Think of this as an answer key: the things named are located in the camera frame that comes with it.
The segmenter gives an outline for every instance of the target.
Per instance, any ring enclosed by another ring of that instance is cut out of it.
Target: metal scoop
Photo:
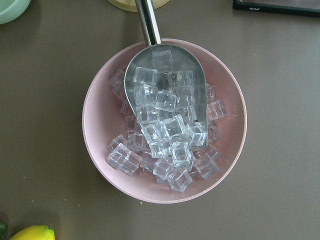
[[[194,97],[195,110],[198,121],[201,122],[208,130],[207,118],[207,87],[204,70],[196,59],[196,57],[188,50],[173,44],[162,43],[161,37],[156,22],[156,17],[153,8],[152,0],[135,0],[136,7],[139,12],[141,26],[147,47],[140,51],[129,63],[124,77],[124,89],[127,99],[135,115],[136,103],[134,99],[134,75],[136,67],[144,67],[152,69],[152,55],[154,51],[171,50],[173,57],[173,70],[192,70],[195,73]],[[161,89],[168,89],[167,81],[157,82],[157,87]]]

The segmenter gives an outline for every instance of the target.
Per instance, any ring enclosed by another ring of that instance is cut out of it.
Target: black frame
[[[271,4],[248,3],[233,0],[233,8],[238,10],[248,10],[253,12],[266,12],[277,14],[302,15],[309,17],[320,17],[320,9],[301,8],[292,6],[280,6]]]

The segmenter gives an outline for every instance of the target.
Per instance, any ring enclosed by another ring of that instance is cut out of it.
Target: pile of ice cubes
[[[107,163],[127,175],[139,168],[156,176],[159,184],[184,192],[193,178],[208,179],[219,171],[221,153],[213,146],[220,138],[215,120],[227,115],[224,102],[216,100],[215,86],[206,84],[208,129],[198,121],[193,70],[174,71],[170,50],[152,53],[153,68],[137,66],[133,81],[136,116],[124,90],[123,70],[109,79],[112,92],[122,101],[125,132],[107,146]],[[168,81],[158,89],[157,81]]]

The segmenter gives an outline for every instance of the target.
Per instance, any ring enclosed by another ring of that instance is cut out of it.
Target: wooden coaster
[[[136,1],[135,0],[108,0],[111,4],[116,6],[117,8],[129,11],[129,12],[137,12]],[[169,0],[153,0],[154,9],[160,8],[165,5]]]

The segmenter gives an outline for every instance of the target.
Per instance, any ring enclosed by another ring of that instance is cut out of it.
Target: digital scale
[[[320,17],[320,0],[233,0],[233,8]]]

